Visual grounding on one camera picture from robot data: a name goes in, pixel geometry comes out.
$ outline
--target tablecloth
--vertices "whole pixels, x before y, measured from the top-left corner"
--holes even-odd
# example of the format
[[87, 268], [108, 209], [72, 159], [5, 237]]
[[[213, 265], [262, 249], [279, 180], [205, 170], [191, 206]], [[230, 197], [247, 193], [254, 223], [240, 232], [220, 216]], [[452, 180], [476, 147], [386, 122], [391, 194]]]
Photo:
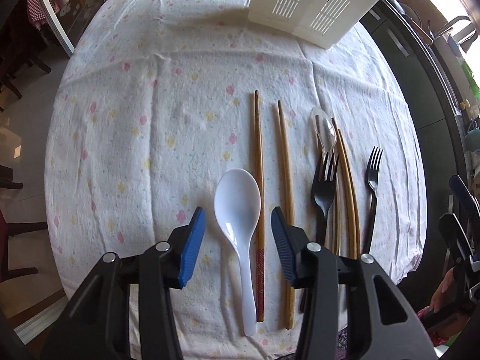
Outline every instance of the tablecloth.
[[[276, 111], [282, 100], [296, 226], [314, 238], [309, 193], [317, 151], [310, 113], [321, 106], [344, 131], [362, 231], [370, 207], [365, 168], [373, 146], [385, 150], [371, 253], [394, 282], [417, 267], [426, 234], [425, 181], [409, 109], [363, 26], [323, 50], [250, 23], [248, 3], [108, 0], [68, 63], [47, 141], [49, 233], [69, 297], [104, 252], [141, 254], [187, 223], [196, 206], [205, 208], [193, 278], [182, 291], [172, 290], [189, 359], [276, 358], [293, 352], [298, 340], [297, 311], [294, 328], [283, 328], [283, 279], [269, 217], [265, 322], [253, 337], [242, 331], [238, 260], [215, 222], [222, 174], [254, 169], [255, 90], [262, 98], [267, 213], [284, 203]], [[346, 255], [345, 220], [341, 232]], [[134, 289], [130, 306], [138, 356]], [[339, 328], [345, 323], [343, 312]]]

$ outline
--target clear plastic spoon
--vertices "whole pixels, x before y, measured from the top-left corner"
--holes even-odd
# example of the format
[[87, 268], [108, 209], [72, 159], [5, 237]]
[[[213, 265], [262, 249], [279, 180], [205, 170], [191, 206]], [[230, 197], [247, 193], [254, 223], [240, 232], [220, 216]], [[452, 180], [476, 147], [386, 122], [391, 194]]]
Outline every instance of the clear plastic spoon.
[[337, 132], [332, 125], [330, 117], [320, 107], [315, 107], [310, 114], [311, 120], [320, 139], [322, 153], [325, 156], [337, 142]]
[[247, 337], [257, 333], [250, 241], [260, 217], [260, 204], [257, 182], [246, 170], [231, 169], [218, 182], [214, 198], [215, 217], [237, 252], [240, 263], [243, 330]]

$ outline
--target chopstick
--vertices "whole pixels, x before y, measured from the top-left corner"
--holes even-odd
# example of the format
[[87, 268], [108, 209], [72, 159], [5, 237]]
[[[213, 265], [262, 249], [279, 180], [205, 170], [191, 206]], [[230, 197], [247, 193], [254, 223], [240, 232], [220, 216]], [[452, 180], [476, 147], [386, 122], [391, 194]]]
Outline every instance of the chopstick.
[[265, 189], [263, 184], [263, 153], [262, 153], [262, 125], [260, 122], [260, 100], [258, 91], [255, 91], [255, 178], [260, 190], [260, 217], [255, 229], [257, 239], [256, 250], [256, 295], [257, 295], [257, 322], [263, 322], [265, 289]]
[[334, 229], [333, 229], [333, 246], [332, 251], [335, 255], [340, 255], [340, 196], [338, 178], [335, 182], [335, 215], [334, 215]]
[[343, 144], [343, 138], [341, 131], [338, 129], [338, 126], [335, 122], [335, 119], [332, 118], [332, 123], [335, 130], [337, 131], [338, 136], [338, 154], [340, 155], [340, 164], [342, 167], [342, 178], [345, 188], [345, 200], [346, 200], [346, 217], [347, 217], [347, 228], [349, 233], [349, 257], [352, 259], [357, 258], [357, 232], [356, 232], [356, 223], [355, 223], [355, 203], [353, 200], [352, 192], [352, 183], [350, 181], [350, 170], [349, 163], [347, 162], [347, 154], [345, 153], [345, 146]]
[[[340, 141], [342, 142], [342, 146], [345, 149], [345, 143], [343, 141], [342, 132], [340, 130], [338, 130], [338, 135], [339, 135]], [[357, 251], [357, 254], [355, 255], [355, 258], [357, 259], [358, 257], [360, 257], [360, 253], [361, 253], [361, 250], [362, 250], [360, 248], [361, 238], [360, 238], [359, 209], [358, 209], [358, 206], [357, 206], [357, 194], [355, 193], [355, 184], [353, 183], [353, 178], [352, 178], [352, 168], [350, 167], [349, 157], [348, 157], [346, 151], [345, 151], [345, 159], [346, 159], [346, 167], [349, 170], [349, 181], [350, 181], [350, 185], [352, 187], [353, 208], [354, 208], [353, 212], [355, 214], [355, 249]]]
[[[289, 225], [295, 222], [295, 212], [293, 207], [292, 195], [292, 176], [290, 173], [290, 151], [289, 141], [287, 137], [287, 128], [285, 126], [285, 117], [282, 110], [282, 102], [278, 101], [278, 117], [280, 119], [280, 138], [282, 140], [282, 156], [283, 168], [285, 174], [285, 217]], [[285, 301], [285, 328], [290, 330], [293, 328], [293, 312], [295, 307], [295, 290], [285, 280], [286, 301]]]

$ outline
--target fork tines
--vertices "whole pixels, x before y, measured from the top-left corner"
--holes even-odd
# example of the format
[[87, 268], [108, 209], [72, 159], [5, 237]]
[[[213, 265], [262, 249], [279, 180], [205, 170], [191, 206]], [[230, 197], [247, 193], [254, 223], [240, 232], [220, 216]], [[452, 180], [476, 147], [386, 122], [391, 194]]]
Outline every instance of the fork tines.
[[[337, 168], [339, 163], [338, 156], [335, 159], [334, 155], [332, 154], [332, 160], [330, 161], [330, 165], [328, 166], [328, 173], [326, 172], [327, 163], [328, 163], [328, 153], [326, 154], [325, 159], [323, 161], [320, 159], [320, 161], [317, 164], [317, 171], [315, 172], [317, 180], [335, 181], [335, 179], [337, 178]], [[320, 175], [319, 170], [321, 165], [322, 165], [322, 173]]]
[[368, 160], [368, 169], [378, 170], [380, 167], [380, 160], [382, 158], [383, 149], [374, 146], [370, 154], [370, 159]]

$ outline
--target white plastic basket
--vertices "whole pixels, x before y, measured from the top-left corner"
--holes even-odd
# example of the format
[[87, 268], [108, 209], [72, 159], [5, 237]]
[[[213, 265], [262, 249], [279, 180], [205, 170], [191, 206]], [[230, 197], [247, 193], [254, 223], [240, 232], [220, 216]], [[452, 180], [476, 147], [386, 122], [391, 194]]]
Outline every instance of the white plastic basket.
[[338, 42], [378, 0], [251, 0], [249, 20], [323, 48]]

